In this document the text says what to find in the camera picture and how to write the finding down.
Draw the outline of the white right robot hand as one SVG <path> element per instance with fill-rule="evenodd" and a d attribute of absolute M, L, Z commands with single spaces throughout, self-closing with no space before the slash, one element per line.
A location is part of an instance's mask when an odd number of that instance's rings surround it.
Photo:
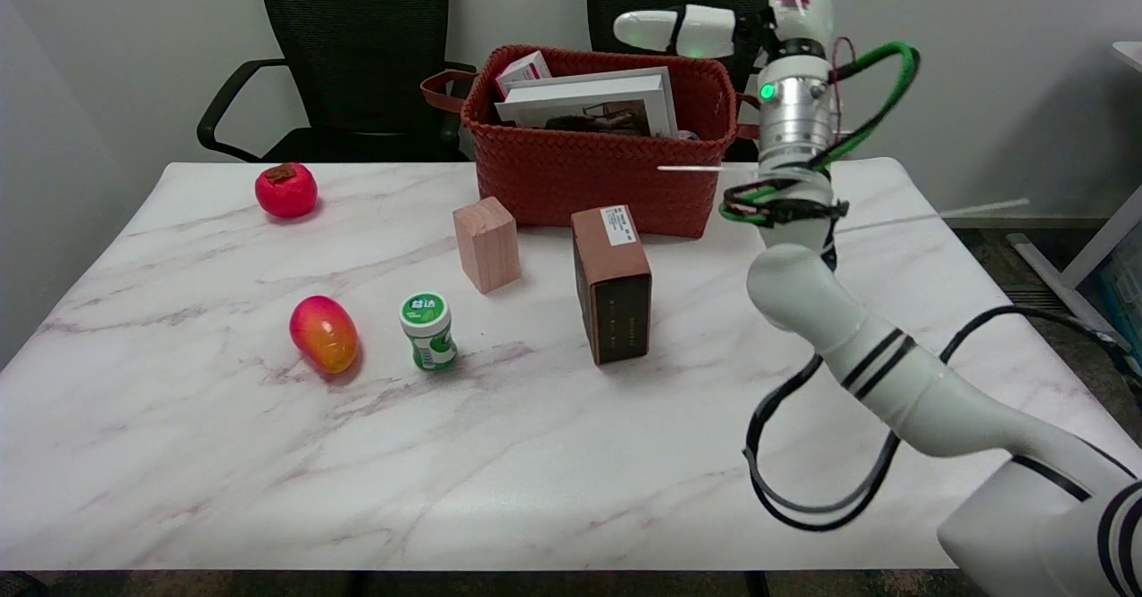
<path fill-rule="evenodd" d="M 621 43 L 687 59 L 726 59 L 746 45 L 759 45 L 767 60 L 825 59 L 833 33 L 833 0 L 754 0 L 738 11 L 682 5 L 625 13 L 613 22 Z"/>

